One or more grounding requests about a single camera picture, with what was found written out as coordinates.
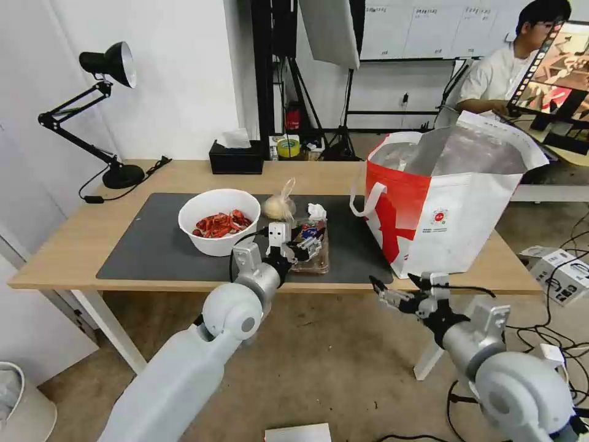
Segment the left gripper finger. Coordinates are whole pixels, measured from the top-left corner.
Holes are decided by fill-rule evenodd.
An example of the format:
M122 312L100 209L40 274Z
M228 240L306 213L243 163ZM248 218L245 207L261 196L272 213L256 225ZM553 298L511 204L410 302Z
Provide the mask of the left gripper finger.
M293 252L319 252L323 247L323 230L310 231L301 241L290 241L287 247Z
M292 261L293 266L325 266L325 258L322 250L295 250Z

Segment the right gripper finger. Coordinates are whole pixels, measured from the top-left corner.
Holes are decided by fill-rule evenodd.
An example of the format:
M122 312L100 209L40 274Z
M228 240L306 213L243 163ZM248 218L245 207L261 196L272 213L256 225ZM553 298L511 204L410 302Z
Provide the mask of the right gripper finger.
M415 314L417 312L417 299L413 294L389 289L380 279L373 275L369 276L369 280L378 299L389 308L396 309L404 314Z
M424 272L419 275L408 273L407 276L409 279L414 283L414 285L419 289L421 293L424 293L425 296L431 296L432 290L432 273L431 272Z

